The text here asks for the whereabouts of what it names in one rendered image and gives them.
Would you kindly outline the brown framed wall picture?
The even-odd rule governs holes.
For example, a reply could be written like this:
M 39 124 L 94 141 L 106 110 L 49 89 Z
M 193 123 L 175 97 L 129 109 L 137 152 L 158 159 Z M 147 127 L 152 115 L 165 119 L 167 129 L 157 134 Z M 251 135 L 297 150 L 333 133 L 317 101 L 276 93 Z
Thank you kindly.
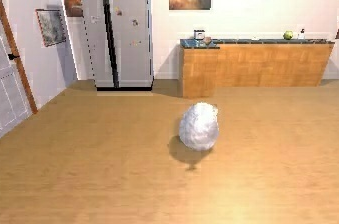
M 82 0 L 64 0 L 65 11 L 68 17 L 82 17 Z

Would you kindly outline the grey fridge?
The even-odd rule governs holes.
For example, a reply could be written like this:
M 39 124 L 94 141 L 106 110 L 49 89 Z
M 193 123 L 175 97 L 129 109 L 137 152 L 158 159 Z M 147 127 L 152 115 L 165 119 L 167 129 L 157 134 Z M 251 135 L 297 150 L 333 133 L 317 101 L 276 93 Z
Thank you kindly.
M 102 0 L 82 0 L 99 91 L 150 91 L 154 83 L 151 0 L 110 0 L 119 88 L 114 87 Z

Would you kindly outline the wooden kitchen counter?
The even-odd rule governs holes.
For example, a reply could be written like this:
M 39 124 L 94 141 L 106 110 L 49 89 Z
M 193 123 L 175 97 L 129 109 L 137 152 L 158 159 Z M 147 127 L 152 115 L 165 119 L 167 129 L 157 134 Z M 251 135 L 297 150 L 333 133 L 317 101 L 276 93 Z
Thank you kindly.
M 182 96 L 211 97 L 218 87 L 316 87 L 333 47 L 326 39 L 182 39 Z

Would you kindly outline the white fluffy ball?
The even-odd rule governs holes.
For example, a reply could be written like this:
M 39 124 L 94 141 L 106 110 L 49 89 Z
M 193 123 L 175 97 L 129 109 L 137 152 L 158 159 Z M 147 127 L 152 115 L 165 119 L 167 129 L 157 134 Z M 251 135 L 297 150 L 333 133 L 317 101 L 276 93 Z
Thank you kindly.
M 210 150 L 219 135 L 218 108 L 198 102 L 189 107 L 179 124 L 181 142 L 194 151 Z

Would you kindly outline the grey framed wall picture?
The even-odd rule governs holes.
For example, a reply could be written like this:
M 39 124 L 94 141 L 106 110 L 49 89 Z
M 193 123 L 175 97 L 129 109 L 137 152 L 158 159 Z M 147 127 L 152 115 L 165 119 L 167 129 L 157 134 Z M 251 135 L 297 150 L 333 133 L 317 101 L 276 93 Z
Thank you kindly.
M 35 12 L 45 47 L 66 41 L 60 10 L 36 9 Z

